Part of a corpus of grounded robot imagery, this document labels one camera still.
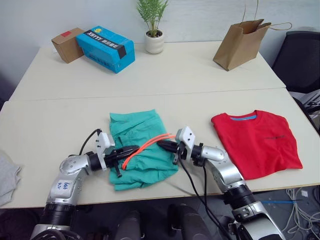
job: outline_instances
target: green cloth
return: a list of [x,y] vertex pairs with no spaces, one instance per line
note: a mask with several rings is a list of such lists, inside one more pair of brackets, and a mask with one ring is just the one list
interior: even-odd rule
[[[128,114],[110,113],[110,132],[116,148],[130,145],[142,146],[145,142],[166,129],[155,110]],[[156,143],[134,156],[122,170],[122,177],[117,177],[116,170],[111,168],[109,181],[116,191],[133,188],[144,188],[173,175],[178,166],[173,164],[173,154],[162,149]]]

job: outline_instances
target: black tape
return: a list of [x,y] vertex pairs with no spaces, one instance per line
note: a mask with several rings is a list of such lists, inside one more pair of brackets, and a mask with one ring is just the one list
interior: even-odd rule
[[104,38],[103,36],[96,34],[92,30],[88,30],[84,32],[84,34],[111,49],[117,50],[120,59],[122,59],[125,55],[127,55],[126,48],[122,44],[118,44],[113,41],[110,41],[107,38]]

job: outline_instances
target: potted plant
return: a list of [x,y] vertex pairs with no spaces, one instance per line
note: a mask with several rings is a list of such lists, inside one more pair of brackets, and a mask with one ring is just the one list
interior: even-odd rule
[[138,0],[137,10],[149,28],[144,35],[145,49],[151,54],[161,53],[164,49],[164,33],[158,26],[167,6],[168,0]]

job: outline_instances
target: chair backrest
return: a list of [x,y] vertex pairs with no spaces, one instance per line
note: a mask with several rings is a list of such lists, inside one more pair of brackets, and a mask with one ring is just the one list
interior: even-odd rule
[[288,31],[272,66],[288,91],[320,88],[320,32]]

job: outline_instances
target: black office chair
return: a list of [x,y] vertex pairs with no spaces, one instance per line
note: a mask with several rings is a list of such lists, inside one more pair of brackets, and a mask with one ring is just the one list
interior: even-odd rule
[[[272,69],[289,92],[308,94],[319,90],[320,32],[288,31]],[[295,101],[319,133],[309,114],[320,110],[320,94],[315,92],[305,105]]]

